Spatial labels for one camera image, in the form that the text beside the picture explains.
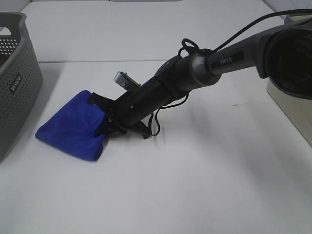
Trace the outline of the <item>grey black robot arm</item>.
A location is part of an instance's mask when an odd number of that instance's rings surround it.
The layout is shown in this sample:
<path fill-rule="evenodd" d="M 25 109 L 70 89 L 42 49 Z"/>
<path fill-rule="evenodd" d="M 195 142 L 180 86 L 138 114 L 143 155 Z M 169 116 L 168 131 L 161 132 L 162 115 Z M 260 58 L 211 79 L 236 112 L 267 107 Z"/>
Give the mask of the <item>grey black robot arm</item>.
<path fill-rule="evenodd" d="M 216 84 L 224 73 L 249 67 L 255 67 L 261 78 L 269 78 L 287 95 L 312 97 L 311 19 L 265 30 L 217 52 L 199 49 L 193 43 L 184 50 L 187 56 L 171 58 L 142 85 L 118 73 L 115 81 L 126 92 L 116 100 L 92 93 L 88 103 L 105 114 L 94 137 L 134 132 L 148 138 L 152 130 L 143 123 L 145 117 L 155 119 L 156 110 L 186 99 L 190 91 Z"/>

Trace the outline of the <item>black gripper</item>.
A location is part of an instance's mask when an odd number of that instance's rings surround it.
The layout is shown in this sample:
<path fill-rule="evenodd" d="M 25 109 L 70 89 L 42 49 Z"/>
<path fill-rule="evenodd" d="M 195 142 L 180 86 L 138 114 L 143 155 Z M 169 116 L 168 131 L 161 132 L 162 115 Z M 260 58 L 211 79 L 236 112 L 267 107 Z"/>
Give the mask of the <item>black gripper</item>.
<path fill-rule="evenodd" d="M 117 100 L 91 93 L 87 104 L 94 105 L 106 113 L 94 130 L 94 137 L 127 132 L 137 133 L 147 139 L 152 135 L 151 125 L 154 111 L 180 99 L 180 90 L 171 81 L 152 77 L 133 91 L 127 91 Z"/>

